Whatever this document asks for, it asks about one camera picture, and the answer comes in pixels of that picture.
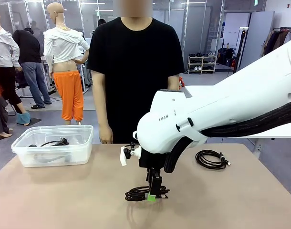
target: shoe rack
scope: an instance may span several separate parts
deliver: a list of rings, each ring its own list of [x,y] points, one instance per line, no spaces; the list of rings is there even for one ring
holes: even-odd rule
[[[212,72],[214,73],[216,70],[216,56],[189,56],[188,57],[188,74],[190,73],[205,73]],[[195,67],[200,67],[200,70],[194,70]]]

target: black pole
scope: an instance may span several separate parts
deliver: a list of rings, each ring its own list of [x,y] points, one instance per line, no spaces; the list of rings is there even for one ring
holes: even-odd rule
[[[240,60],[240,56],[241,56],[241,50],[242,50],[242,45],[243,45],[243,41],[244,41],[245,34],[246,34],[246,31],[243,30],[242,31],[242,34],[241,34],[241,41],[240,41],[238,53],[237,53],[237,56],[236,56],[236,63],[235,63],[235,67],[233,69],[233,73],[236,73],[237,72],[237,69],[238,69],[238,64],[239,64],[239,60]]]

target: open door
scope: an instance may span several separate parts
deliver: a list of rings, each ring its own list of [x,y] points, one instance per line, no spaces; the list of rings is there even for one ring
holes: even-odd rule
[[[245,41],[239,69],[245,68],[261,57],[262,47],[272,30],[274,11],[251,14],[248,35]]]

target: person's hand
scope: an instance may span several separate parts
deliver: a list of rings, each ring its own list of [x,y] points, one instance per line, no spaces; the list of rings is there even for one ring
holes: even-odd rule
[[[113,143],[113,131],[109,125],[99,127],[99,138],[102,144]]]
[[[85,62],[83,62],[82,60],[74,60],[74,62],[76,63],[76,64],[84,64]]]
[[[15,70],[18,71],[18,72],[21,72],[22,68],[21,67],[15,67]]]

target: blue jeans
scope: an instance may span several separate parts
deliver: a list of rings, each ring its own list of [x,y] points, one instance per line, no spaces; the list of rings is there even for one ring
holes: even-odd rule
[[[21,64],[21,67],[30,87],[30,92],[38,107],[45,107],[45,104],[50,104],[51,101],[45,83],[42,63],[25,62]]]

